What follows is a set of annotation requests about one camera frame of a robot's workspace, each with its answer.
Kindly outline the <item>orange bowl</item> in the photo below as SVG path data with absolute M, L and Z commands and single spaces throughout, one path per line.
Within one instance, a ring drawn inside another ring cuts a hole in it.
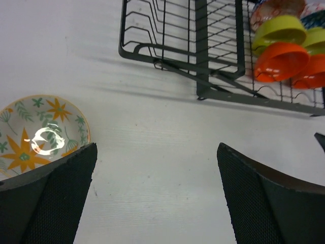
M 312 55 L 305 69 L 291 79 L 291 87 L 296 89 L 324 87 L 324 54 Z
M 294 43 L 276 42 L 258 56 L 253 75 L 258 82 L 278 82 L 294 77 L 310 61 L 310 54 Z

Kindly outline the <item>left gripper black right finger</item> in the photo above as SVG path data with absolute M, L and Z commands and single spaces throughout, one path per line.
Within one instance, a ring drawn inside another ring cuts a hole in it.
M 237 243 L 324 243 L 324 186 L 284 174 L 224 143 L 217 161 Z

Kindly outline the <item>floral leaf pattern bowl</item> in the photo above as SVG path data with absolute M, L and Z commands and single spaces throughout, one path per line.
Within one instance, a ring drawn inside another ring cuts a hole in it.
M 71 102 L 52 95 L 19 99 L 1 111 L 1 180 L 29 172 L 90 143 L 90 129 Z

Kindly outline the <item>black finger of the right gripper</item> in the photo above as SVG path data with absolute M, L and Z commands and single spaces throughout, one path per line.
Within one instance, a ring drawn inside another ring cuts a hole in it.
M 316 132 L 314 134 L 314 137 L 317 140 L 317 142 L 319 143 L 319 145 L 321 146 L 321 148 L 323 149 L 323 151 L 325 152 L 325 135 Z

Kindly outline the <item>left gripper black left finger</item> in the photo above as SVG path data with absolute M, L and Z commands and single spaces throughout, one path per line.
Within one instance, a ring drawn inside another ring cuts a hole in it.
M 90 143 L 1 180 L 1 243 L 73 243 L 97 157 Z

